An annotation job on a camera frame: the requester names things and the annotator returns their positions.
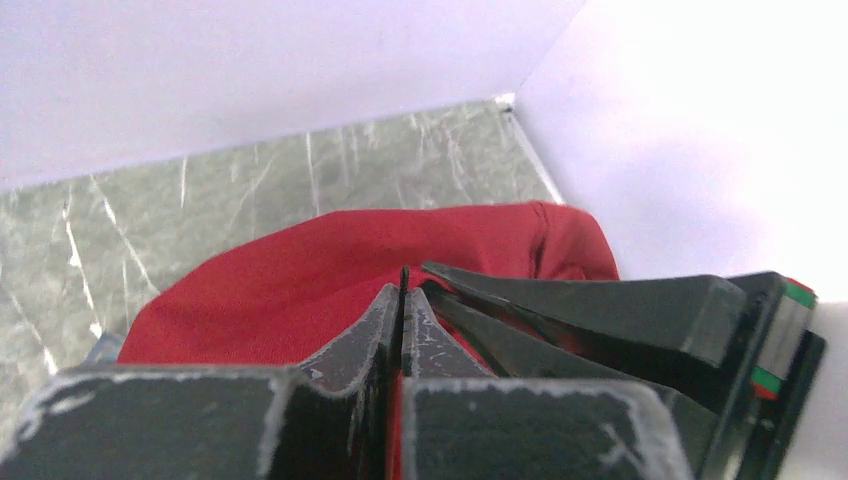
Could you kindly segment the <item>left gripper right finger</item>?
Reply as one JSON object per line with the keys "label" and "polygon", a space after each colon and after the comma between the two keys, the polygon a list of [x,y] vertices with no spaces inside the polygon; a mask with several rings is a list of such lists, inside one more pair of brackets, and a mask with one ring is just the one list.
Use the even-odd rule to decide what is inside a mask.
{"label": "left gripper right finger", "polygon": [[401,472],[406,479],[688,479],[668,408],[607,379],[497,378],[405,298]]}

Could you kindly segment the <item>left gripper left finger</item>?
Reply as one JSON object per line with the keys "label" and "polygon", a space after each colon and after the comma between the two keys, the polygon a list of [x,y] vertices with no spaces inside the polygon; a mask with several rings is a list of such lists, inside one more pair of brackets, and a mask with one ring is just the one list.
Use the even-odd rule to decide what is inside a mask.
{"label": "left gripper left finger", "polygon": [[381,479],[402,291],[298,365],[65,370],[25,405],[5,479]]}

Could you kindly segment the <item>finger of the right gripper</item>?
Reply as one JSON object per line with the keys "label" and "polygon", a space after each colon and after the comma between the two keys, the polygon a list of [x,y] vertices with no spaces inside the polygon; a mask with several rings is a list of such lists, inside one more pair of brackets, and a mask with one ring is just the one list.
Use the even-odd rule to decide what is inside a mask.
{"label": "finger of the right gripper", "polygon": [[509,323],[464,303],[437,284],[423,290],[438,317],[456,329],[498,377],[638,381],[674,404],[698,411],[723,411],[727,383],[713,368],[653,347],[600,341],[597,363],[536,335],[524,321]]}

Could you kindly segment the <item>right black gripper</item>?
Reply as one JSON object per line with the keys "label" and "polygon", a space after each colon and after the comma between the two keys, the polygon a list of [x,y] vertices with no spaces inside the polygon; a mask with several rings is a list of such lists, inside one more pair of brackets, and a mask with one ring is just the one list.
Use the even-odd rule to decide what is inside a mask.
{"label": "right black gripper", "polygon": [[[424,272],[486,313],[590,356],[632,354],[718,368],[731,383],[698,479],[774,479],[783,464],[827,348],[811,332],[815,292],[779,273],[636,281],[487,276],[436,262]],[[747,294],[749,304],[746,306]],[[738,326],[740,352],[728,355]]]}

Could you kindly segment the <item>red student backpack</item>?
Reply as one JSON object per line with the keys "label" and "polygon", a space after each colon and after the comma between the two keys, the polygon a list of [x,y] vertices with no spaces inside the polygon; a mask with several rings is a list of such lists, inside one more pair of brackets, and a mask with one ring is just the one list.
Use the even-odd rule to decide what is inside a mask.
{"label": "red student backpack", "polygon": [[217,255],[151,300],[118,360],[132,365],[300,362],[358,320],[403,268],[615,281],[588,213],[547,202],[321,215]]}

